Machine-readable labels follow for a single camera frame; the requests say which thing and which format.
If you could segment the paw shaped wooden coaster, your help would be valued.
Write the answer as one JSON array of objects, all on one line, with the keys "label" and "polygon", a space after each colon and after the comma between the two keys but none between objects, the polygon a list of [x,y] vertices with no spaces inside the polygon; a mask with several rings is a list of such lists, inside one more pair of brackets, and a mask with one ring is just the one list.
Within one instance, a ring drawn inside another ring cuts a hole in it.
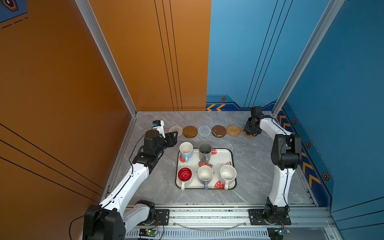
[{"label": "paw shaped wooden coaster", "polygon": [[241,133],[242,135],[246,138],[246,139],[254,139],[256,136],[253,136],[253,135],[248,135],[247,132],[245,131],[245,126],[242,127],[241,129]]}]

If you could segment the light blue mug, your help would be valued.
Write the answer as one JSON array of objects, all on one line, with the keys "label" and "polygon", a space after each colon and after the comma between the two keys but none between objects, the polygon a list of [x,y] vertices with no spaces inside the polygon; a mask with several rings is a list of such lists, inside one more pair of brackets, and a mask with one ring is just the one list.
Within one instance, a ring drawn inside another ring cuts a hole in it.
[{"label": "light blue mug", "polygon": [[193,150],[194,150],[194,146],[192,145],[192,143],[189,143],[189,142],[182,143],[179,147],[179,152],[180,152],[179,160],[182,163],[188,162],[193,156]]}]

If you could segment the tan rattan coaster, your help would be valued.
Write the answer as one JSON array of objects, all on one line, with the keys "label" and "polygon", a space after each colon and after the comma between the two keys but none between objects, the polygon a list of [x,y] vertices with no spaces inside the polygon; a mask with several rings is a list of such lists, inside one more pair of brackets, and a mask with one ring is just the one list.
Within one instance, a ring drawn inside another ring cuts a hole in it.
[{"label": "tan rattan coaster", "polygon": [[227,134],[231,137],[238,137],[242,130],[238,127],[238,126],[235,126],[235,125],[230,125],[226,128],[226,131],[227,131]]}]

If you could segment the light brown wooden coaster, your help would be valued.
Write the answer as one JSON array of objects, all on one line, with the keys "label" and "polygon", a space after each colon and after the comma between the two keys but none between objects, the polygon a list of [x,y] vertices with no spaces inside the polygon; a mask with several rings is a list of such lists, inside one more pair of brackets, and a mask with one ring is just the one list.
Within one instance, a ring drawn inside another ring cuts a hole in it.
[{"label": "light brown wooden coaster", "polygon": [[183,129],[183,135],[186,138],[192,139],[198,134],[198,129],[194,126],[187,126]]}]

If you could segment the blue grey woven coaster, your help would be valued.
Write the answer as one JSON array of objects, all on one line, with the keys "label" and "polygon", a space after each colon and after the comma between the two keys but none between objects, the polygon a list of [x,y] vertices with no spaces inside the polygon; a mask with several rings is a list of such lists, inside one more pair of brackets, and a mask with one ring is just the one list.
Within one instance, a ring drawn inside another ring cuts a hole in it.
[{"label": "blue grey woven coaster", "polygon": [[207,126],[207,125],[204,125],[204,126],[200,126],[198,128],[198,135],[200,137],[203,137],[203,138],[207,138],[209,137],[210,135],[212,134],[212,129]]}]

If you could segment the dark brown worn coaster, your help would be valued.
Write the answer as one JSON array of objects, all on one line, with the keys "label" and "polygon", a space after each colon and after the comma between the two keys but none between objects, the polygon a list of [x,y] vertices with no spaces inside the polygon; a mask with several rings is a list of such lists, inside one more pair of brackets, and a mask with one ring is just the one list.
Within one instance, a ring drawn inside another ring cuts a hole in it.
[{"label": "dark brown worn coaster", "polygon": [[227,134],[227,130],[225,127],[216,125],[212,128],[212,135],[216,138],[222,138]]}]

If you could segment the grey mug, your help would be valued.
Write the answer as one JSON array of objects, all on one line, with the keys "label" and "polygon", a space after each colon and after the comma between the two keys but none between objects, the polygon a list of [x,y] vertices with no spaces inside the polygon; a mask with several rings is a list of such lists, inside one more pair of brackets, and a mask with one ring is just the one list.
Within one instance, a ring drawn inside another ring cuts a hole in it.
[{"label": "grey mug", "polygon": [[208,164],[212,156],[212,146],[208,143],[202,143],[199,146],[199,160]]}]

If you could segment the red interior white mug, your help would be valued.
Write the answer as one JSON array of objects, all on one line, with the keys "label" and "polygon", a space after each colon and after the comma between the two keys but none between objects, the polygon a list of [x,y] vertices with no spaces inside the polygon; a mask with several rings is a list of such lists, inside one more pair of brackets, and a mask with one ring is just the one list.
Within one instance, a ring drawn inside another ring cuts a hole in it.
[{"label": "red interior white mug", "polygon": [[193,177],[193,172],[188,167],[183,167],[178,170],[177,173],[178,180],[181,182],[181,190],[184,191],[186,188],[186,184]]}]

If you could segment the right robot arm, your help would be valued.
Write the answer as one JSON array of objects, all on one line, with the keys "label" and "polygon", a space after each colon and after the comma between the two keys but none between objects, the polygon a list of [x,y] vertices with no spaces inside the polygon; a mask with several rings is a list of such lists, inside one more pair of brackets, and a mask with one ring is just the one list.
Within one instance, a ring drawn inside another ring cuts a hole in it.
[{"label": "right robot arm", "polygon": [[250,117],[245,125],[247,135],[257,136],[266,132],[273,140],[271,160],[275,166],[271,193],[267,197],[263,218],[269,224],[284,223],[290,206],[288,195],[291,181],[302,163],[301,136],[285,130],[272,118]]}]

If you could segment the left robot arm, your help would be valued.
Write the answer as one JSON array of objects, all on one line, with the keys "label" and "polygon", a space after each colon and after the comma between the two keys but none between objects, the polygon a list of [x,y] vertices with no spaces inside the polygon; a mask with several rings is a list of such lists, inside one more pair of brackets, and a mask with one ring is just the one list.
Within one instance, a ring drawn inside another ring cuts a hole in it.
[{"label": "left robot arm", "polygon": [[178,133],[161,134],[158,130],[149,130],[138,148],[131,167],[115,189],[97,206],[91,205],[84,214],[84,240],[123,240],[127,232],[138,224],[152,221],[155,217],[155,204],[150,201],[138,201],[132,209],[126,210],[139,186],[150,173],[167,148],[177,144]]}]

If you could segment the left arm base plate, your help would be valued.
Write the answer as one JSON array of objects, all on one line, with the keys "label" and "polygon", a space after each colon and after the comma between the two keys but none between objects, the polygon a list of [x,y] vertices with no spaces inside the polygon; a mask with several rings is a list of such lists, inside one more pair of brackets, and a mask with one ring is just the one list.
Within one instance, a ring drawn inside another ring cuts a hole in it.
[{"label": "left arm base plate", "polygon": [[154,211],[150,212],[149,217],[141,222],[139,226],[155,226],[159,223],[161,223],[161,226],[167,226],[169,224],[170,219],[170,210],[169,209],[155,209]]}]

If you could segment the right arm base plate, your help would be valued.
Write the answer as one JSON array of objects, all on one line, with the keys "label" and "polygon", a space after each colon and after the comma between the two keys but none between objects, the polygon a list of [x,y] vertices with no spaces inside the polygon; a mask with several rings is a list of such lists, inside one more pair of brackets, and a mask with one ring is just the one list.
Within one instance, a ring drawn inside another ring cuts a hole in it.
[{"label": "right arm base plate", "polygon": [[256,225],[285,225],[292,224],[291,218],[286,211],[266,211],[265,209],[249,209],[249,219],[252,226]]}]

